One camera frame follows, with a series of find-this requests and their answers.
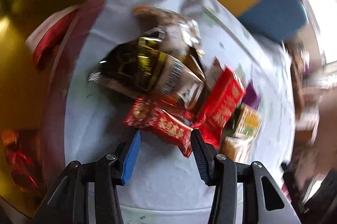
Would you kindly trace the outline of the green cracker packet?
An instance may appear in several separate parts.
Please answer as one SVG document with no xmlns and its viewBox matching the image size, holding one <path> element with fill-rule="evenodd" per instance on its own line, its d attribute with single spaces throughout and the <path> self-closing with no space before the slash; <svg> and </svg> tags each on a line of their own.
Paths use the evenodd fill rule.
<svg viewBox="0 0 337 224">
<path fill-rule="evenodd" d="M 254 108 L 242 103 L 235 109 L 225 125 L 225 135 L 254 140 L 262 124 L 262 118 Z"/>
</svg>

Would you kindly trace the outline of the purple snack packet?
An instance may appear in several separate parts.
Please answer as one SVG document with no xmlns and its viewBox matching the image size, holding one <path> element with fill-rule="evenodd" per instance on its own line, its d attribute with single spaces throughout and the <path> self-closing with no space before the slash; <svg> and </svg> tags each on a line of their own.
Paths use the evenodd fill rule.
<svg viewBox="0 0 337 224">
<path fill-rule="evenodd" d="M 249 106 L 253 109 L 255 109 L 256 111 L 259 108 L 259 105 L 261 103 L 261 96 L 255 90 L 252 81 L 249 82 L 249 84 L 246 88 L 246 93 L 243 96 L 242 103 L 246 104 L 247 106 Z"/>
</svg>

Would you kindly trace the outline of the large red snack packet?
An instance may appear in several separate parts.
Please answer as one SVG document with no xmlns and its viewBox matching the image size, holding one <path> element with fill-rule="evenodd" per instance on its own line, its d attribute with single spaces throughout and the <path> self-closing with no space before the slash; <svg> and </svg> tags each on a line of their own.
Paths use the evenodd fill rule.
<svg viewBox="0 0 337 224">
<path fill-rule="evenodd" d="M 219 149 L 223 128 L 245 93 L 241 77 L 226 67 L 214 84 L 192 128 L 200 131 L 206 143 Z"/>
</svg>

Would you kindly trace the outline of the small red snack packet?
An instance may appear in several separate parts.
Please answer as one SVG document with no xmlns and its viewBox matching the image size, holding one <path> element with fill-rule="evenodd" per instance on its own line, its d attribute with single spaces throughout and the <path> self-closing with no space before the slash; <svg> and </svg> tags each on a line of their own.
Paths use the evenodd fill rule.
<svg viewBox="0 0 337 224">
<path fill-rule="evenodd" d="M 164 141 L 177 146 L 185 157 L 192 153 L 191 122 L 195 115 L 182 107 L 175 107 L 148 96 L 136 99 L 123 123 L 154 133 Z"/>
</svg>

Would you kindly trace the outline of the black brown foil snack bag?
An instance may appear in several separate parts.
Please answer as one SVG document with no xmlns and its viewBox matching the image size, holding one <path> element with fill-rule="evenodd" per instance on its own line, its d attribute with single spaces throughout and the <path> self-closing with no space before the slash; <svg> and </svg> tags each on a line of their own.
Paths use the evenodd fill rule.
<svg viewBox="0 0 337 224">
<path fill-rule="evenodd" d="M 128 97 L 149 95 L 191 111 L 205 85 L 194 48 L 177 59 L 159 50 L 164 31 L 154 27 L 135 40 L 113 48 L 90 72 L 88 80 Z"/>
</svg>

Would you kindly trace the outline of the white red snack packet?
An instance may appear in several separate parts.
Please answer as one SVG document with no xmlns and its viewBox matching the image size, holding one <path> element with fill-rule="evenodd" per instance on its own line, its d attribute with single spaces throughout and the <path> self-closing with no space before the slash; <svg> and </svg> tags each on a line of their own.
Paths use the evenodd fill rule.
<svg viewBox="0 0 337 224">
<path fill-rule="evenodd" d="M 74 5 L 51 14 L 26 39 L 25 44 L 37 68 L 43 66 L 48 53 L 62 41 L 79 8 L 80 5 Z"/>
</svg>

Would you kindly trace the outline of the orange seed packet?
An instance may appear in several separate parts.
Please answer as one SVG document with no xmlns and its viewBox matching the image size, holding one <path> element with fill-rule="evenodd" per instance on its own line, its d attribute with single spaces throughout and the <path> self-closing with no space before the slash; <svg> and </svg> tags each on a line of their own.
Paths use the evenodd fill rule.
<svg viewBox="0 0 337 224">
<path fill-rule="evenodd" d="M 198 24 L 188 16 L 153 6 L 139 6 L 132 13 L 140 19 L 155 19 L 157 28 L 164 31 L 163 41 L 159 42 L 159 50 L 177 59 L 188 55 L 194 48 L 198 56 L 203 57 L 201 35 Z"/>
</svg>

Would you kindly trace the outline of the clear orange pastry packet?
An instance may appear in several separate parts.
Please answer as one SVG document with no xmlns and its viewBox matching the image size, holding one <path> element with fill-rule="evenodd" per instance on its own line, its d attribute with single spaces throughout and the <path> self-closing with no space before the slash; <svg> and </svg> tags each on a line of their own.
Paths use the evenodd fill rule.
<svg viewBox="0 0 337 224">
<path fill-rule="evenodd" d="M 237 137 L 226 136 L 221 152 L 232 159 L 234 162 L 246 164 L 249 160 L 252 138 L 241 139 Z"/>
</svg>

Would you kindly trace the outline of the gold tin box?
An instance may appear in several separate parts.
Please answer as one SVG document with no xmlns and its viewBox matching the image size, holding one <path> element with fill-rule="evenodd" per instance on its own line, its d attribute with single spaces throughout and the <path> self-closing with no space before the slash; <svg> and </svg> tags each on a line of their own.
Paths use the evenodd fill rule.
<svg viewBox="0 0 337 224">
<path fill-rule="evenodd" d="M 13 220 L 30 219 L 65 166 L 64 117 L 67 93 L 79 56 L 104 0 L 1 0 L 1 131 L 19 132 L 41 166 L 43 197 L 13 181 L 1 140 L 1 208 Z M 25 44 L 51 14 L 80 5 L 66 35 L 37 68 Z"/>
</svg>

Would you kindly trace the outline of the window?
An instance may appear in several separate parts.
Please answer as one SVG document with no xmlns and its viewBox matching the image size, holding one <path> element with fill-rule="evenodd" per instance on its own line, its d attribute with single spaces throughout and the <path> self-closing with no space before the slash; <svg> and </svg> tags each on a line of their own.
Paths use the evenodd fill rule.
<svg viewBox="0 0 337 224">
<path fill-rule="evenodd" d="M 324 64 L 336 62 L 336 0 L 308 0 L 318 28 Z"/>
</svg>

